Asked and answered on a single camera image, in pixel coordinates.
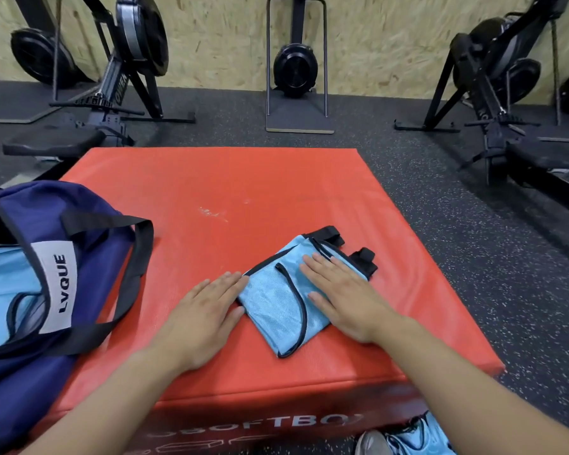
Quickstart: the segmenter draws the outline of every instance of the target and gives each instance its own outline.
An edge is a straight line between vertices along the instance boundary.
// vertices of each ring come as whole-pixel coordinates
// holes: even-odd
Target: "wood panel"
[[[102,0],[113,9],[115,0]],[[530,0],[326,0],[328,4],[329,87],[336,94],[429,98],[440,75],[448,44],[459,31]],[[54,0],[48,0],[54,6]],[[170,44],[170,68],[161,85],[264,90],[266,0],[156,0]],[[272,59],[288,42],[291,1],[274,0]],[[9,33],[22,25],[12,0],[0,0],[0,77],[28,79],[12,59]],[[94,78],[106,57],[88,9],[64,0],[64,38],[78,66]],[[304,41],[322,65],[319,3],[306,9]],[[569,9],[559,22],[560,67],[569,75]],[[549,29],[531,57],[543,65],[542,78],[527,102],[552,97]],[[322,88],[322,75],[318,88]]]

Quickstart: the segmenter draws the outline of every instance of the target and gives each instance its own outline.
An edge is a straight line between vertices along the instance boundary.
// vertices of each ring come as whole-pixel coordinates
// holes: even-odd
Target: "purple bag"
[[[35,181],[0,190],[5,244],[22,247],[42,293],[33,329],[0,345],[0,452],[44,417],[77,355],[98,347],[129,312],[152,254],[153,226],[81,185]],[[97,324],[131,245],[114,318]]]

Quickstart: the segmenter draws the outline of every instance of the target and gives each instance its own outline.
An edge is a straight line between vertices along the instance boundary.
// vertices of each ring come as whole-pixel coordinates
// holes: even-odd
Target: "white label patch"
[[[42,241],[32,243],[46,276],[51,306],[41,334],[71,327],[71,314],[76,301],[78,267],[71,241]]]

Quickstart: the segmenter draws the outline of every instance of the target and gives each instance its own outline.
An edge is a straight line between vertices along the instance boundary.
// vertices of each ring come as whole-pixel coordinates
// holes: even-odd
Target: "white scuff mark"
[[[226,219],[221,212],[211,212],[210,209],[205,209],[203,207],[199,207],[198,210],[207,217],[217,217],[222,221],[229,223],[228,219]]]

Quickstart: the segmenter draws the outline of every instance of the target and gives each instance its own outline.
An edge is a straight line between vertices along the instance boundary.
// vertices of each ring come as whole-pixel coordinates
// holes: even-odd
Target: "light blue fabric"
[[[0,345],[9,337],[7,327],[8,307],[19,293],[39,294],[38,277],[19,246],[0,247]],[[15,314],[15,328],[18,328],[35,296],[24,297]]]
[[[448,437],[430,412],[411,428],[385,437],[394,455],[455,455]]]
[[[299,269],[300,263],[303,263],[303,256],[313,254],[316,248],[309,239],[300,235],[284,246],[281,251],[292,246],[295,247],[286,255],[253,273],[246,288],[239,296],[251,321],[276,354],[288,352],[296,344],[302,328],[302,312],[299,302],[290,289],[286,277],[276,269],[277,263],[281,263],[291,276],[293,285],[302,296],[308,312],[308,326],[302,344],[329,324],[326,316],[308,298],[310,292],[322,292]],[[335,255],[339,258],[328,247],[321,246],[321,248],[327,255]],[[366,279],[356,268],[345,260],[341,260]]]

